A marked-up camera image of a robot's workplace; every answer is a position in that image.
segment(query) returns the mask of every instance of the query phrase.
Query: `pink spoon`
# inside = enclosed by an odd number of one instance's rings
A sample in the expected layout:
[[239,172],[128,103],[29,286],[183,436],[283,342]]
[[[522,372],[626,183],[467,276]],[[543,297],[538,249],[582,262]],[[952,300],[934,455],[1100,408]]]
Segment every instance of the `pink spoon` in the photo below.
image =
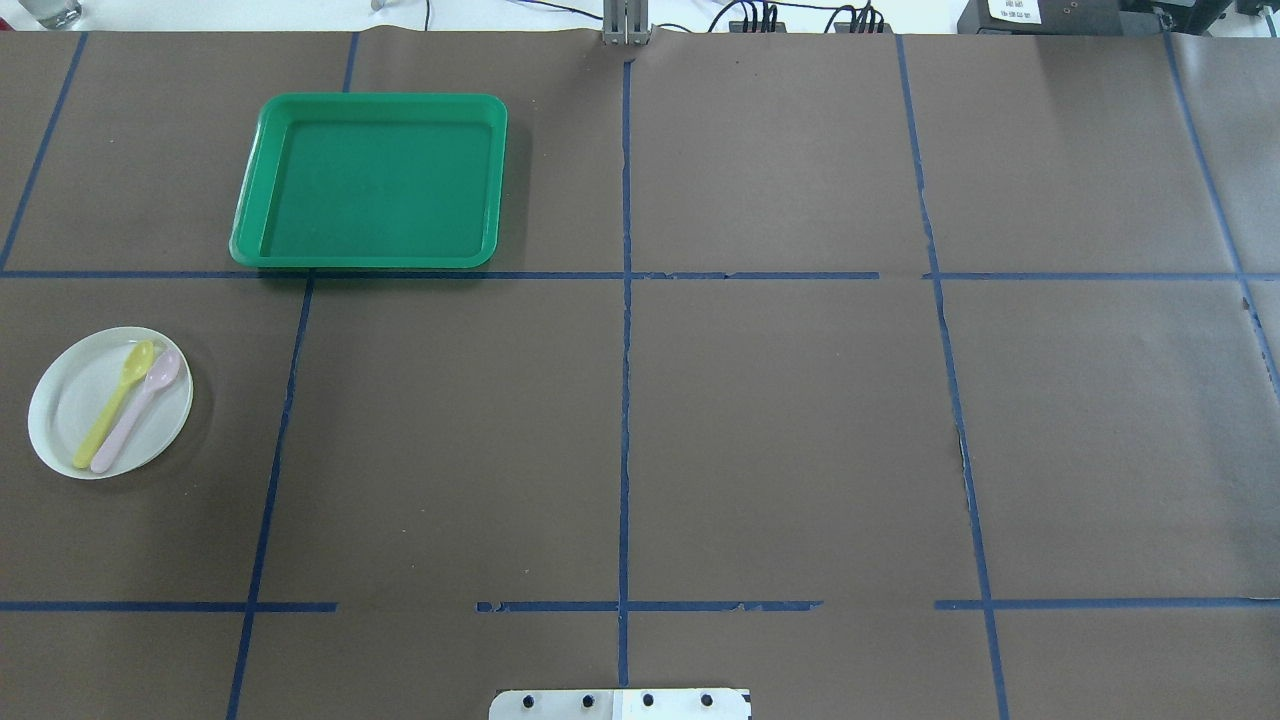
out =
[[173,384],[173,380],[178,379],[180,374],[182,355],[177,350],[166,350],[160,357],[156,357],[155,364],[147,370],[146,379],[142,380],[138,396],[129,404],[124,415],[120,415],[120,421],[115,424],[111,434],[106,436],[106,439],[102,441],[102,447],[99,448],[97,455],[93,456],[93,461],[88,465],[90,470],[105,473],[111,469],[111,464],[120,455],[120,448],[129,439],[133,425],[137,424],[138,418],[142,416],[142,411],[151,404],[151,397]]

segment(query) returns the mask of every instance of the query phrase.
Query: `yellow spoon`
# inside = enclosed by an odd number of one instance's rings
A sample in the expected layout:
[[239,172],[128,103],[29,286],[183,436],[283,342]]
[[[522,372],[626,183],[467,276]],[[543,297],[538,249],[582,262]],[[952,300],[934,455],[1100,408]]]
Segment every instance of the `yellow spoon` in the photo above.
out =
[[106,407],[102,407],[102,413],[99,414],[97,421],[93,423],[88,434],[84,436],[84,442],[82,442],[81,448],[76,451],[76,457],[72,459],[72,465],[83,470],[84,468],[88,468],[90,462],[93,461],[93,454],[96,454],[97,448],[102,446],[102,441],[106,439],[106,433],[111,430],[111,421],[115,420],[115,414],[120,410],[120,404],[124,402],[124,395],[129,392],[131,387],[147,375],[147,370],[151,369],[151,363],[154,363],[155,359],[156,347],[150,340],[143,340],[133,346],[129,356],[124,359],[124,366],[120,369],[120,384],[115,386],[115,392],[111,393],[111,400],[106,401]]

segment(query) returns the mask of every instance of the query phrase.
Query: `black device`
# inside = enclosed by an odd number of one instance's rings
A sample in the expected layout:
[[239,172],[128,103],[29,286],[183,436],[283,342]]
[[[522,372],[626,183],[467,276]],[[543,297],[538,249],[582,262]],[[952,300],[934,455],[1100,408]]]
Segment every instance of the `black device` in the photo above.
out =
[[[1236,0],[1240,12],[1280,0]],[[969,0],[960,35],[1203,35],[1231,0]],[[1024,13],[1032,10],[1032,18]]]
[[1119,0],[969,0],[956,22],[956,32],[1124,35],[1124,26]]

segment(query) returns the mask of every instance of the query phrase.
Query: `metal plate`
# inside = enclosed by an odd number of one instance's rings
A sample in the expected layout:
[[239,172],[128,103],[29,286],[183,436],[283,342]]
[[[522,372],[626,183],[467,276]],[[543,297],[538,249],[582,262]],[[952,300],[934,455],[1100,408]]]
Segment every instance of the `metal plate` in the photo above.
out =
[[751,693],[730,688],[507,691],[489,706],[489,720],[540,717],[750,720]]

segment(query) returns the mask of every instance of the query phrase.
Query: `grid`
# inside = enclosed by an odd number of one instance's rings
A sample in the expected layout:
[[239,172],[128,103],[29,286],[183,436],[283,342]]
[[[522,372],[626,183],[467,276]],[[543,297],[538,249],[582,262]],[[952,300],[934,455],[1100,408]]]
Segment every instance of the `grid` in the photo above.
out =
[[[950,404],[956,430],[959,433],[960,454],[963,459],[964,487],[968,501],[970,539],[978,577],[979,594],[977,600],[948,598],[937,600],[934,609],[945,612],[982,612],[987,635],[988,655],[991,660],[992,684],[996,694],[1000,717],[1010,716],[1006,698],[1004,664],[1001,660],[1000,638],[997,630],[997,615],[1001,611],[1055,611],[1055,610],[1138,610],[1138,609],[1257,609],[1275,610],[1280,603],[1266,598],[1245,597],[1115,597],[1115,598],[1016,598],[1004,600],[993,597],[987,568],[986,543],[982,533],[982,520],[979,512],[979,498],[974,484],[973,461],[969,450],[969,439],[965,427],[964,404],[961,398],[960,382],[957,378],[956,360],[952,351],[951,331],[946,315],[945,286],[952,282],[1039,282],[1039,281],[1079,281],[1079,282],[1235,282],[1245,300],[1249,313],[1249,322],[1257,341],[1258,351],[1265,360],[1272,392],[1280,400],[1280,384],[1275,359],[1263,329],[1249,282],[1274,282],[1280,279],[1280,273],[1247,273],[1243,269],[1231,228],[1228,224],[1219,191],[1204,152],[1201,147],[1199,136],[1193,122],[1190,110],[1184,95],[1181,74],[1170,37],[1164,37],[1165,51],[1169,61],[1169,70],[1172,77],[1174,88],[1185,126],[1188,138],[1194,149],[1196,159],[1202,173],[1204,186],[1208,191],[1215,219],[1221,231],[1226,250],[1231,261],[1230,273],[947,273],[943,272],[938,260],[937,243],[929,209],[925,200],[925,168],[920,154],[920,142],[916,131],[915,110],[911,96],[908,56],[902,38],[896,40],[897,61],[901,76],[902,100],[905,120],[910,147],[913,154],[913,167],[915,172],[916,190],[919,193],[919,210],[923,232],[927,240],[927,255],[929,272],[922,275],[922,281],[931,284],[937,311],[937,325],[940,342],[943,354]],[[109,272],[109,270],[8,270],[5,264],[18,237],[27,202],[35,188],[45,152],[54,136],[63,104],[70,90],[76,69],[83,55],[87,35],[81,35],[72,56],[70,65],[60,90],[58,102],[50,117],[47,128],[40,143],[31,173],[24,186],[22,199],[14,214],[14,220],[5,238],[3,251],[0,251],[0,278],[5,279],[255,279],[255,278],[293,278],[305,279],[306,286],[302,292],[302,302],[298,313],[297,331],[293,342],[288,382],[284,389],[284,404],[279,420],[279,429],[275,441],[274,457],[268,480],[266,498],[262,510],[261,527],[257,538],[253,569],[250,588],[243,602],[123,602],[123,601],[17,601],[0,602],[0,611],[4,612],[216,612],[238,614],[243,618],[239,650],[237,655],[236,671],[229,691],[227,717],[233,719],[238,714],[238,702],[247,670],[248,656],[252,643],[253,619],[257,614],[330,614],[338,611],[337,602],[260,602],[259,593],[262,580],[262,570],[270,539],[271,519],[275,509],[275,500],[279,488],[283,452],[289,428],[291,413],[293,407],[294,389],[297,382],[298,361],[303,350],[307,323],[311,313],[311,301],[315,295],[317,282],[330,279],[356,279],[356,278],[387,278],[387,279],[465,279],[465,281],[596,281],[617,282],[621,284],[623,297],[622,338],[621,338],[621,365],[622,386],[621,392],[621,418],[618,442],[621,447],[621,465],[618,468],[620,506],[618,506],[618,573],[617,573],[617,598],[609,600],[566,600],[566,601],[500,601],[477,602],[475,612],[488,614],[530,614],[530,612],[603,612],[617,616],[617,678],[620,687],[630,683],[628,671],[628,633],[630,615],[632,612],[723,612],[730,610],[759,611],[759,612],[809,612],[822,607],[822,600],[723,600],[723,601],[635,601],[630,597],[630,495],[631,480],[628,474],[630,457],[630,406],[631,406],[631,310],[632,310],[632,283],[634,282],[663,282],[663,281],[877,281],[876,272],[744,272],[744,273],[714,273],[714,272],[634,272],[631,265],[631,78],[632,60],[622,64],[622,128],[621,150],[623,156],[622,168],[622,270],[621,272],[358,272],[358,270],[307,270],[307,272],[253,272],[253,270],[228,270],[228,272]],[[343,91],[351,88],[352,73],[357,61],[360,35],[352,33],[347,56],[346,74],[343,78]]]

